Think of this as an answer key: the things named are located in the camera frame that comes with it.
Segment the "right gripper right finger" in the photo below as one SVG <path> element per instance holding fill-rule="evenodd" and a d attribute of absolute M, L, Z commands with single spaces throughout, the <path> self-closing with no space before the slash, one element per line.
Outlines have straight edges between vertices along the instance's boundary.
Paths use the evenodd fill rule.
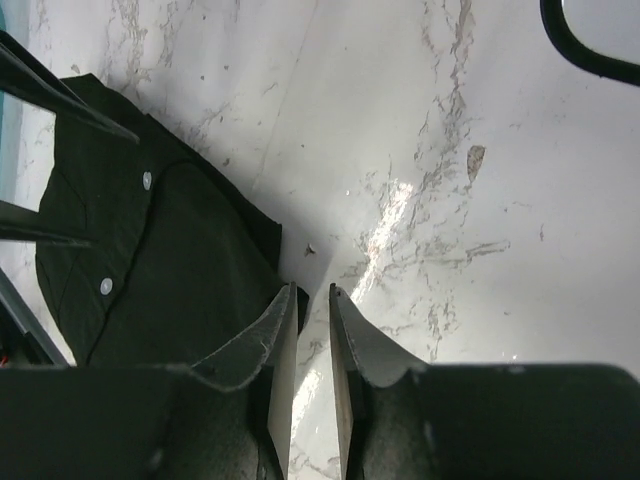
<path fill-rule="evenodd" d="M 635 479 L 639 383 L 606 364 L 429 364 L 329 291 L 345 479 Z"/>

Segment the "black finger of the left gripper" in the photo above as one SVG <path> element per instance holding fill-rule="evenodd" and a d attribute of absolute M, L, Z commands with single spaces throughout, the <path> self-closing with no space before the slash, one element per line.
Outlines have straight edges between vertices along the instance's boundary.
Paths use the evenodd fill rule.
<path fill-rule="evenodd" d="M 56 115 L 66 115 L 138 143 L 139 137 L 90 107 L 9 33 L 1 31 L 1 91 Z"/>

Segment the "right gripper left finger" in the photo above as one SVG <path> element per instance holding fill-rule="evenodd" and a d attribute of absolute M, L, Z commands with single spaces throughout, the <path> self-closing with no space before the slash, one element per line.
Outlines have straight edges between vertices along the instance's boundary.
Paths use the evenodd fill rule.
<path fill-rule="evenodd" d="M 282 479 L 297 289 L 192 366 L 1 372 L 5 479 Z"/>

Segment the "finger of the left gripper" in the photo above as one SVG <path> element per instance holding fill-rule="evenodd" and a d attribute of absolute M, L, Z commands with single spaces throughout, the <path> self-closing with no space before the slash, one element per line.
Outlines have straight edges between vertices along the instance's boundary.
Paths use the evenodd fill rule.
<path fill-rule="evenodd" d="M 94 244 L 92 238 L 77 228 L 55 224 L 39 212 L 6 201 L 1 201 L 1 240 L 82 248 Z"/>

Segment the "black long sleeve shirt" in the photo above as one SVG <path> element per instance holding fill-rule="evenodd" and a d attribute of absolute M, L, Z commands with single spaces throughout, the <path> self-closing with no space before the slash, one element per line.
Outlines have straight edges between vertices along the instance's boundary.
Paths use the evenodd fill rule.
<path fill-rule="evenodd" d="M 92 245 L 37 245 L 47 307 L 80 366 L 194 364 L 256 321 L 283 287 L 282 228 L 95 76 L 65 83 L 138 141 L 56 119 L 39 210 Z"/>

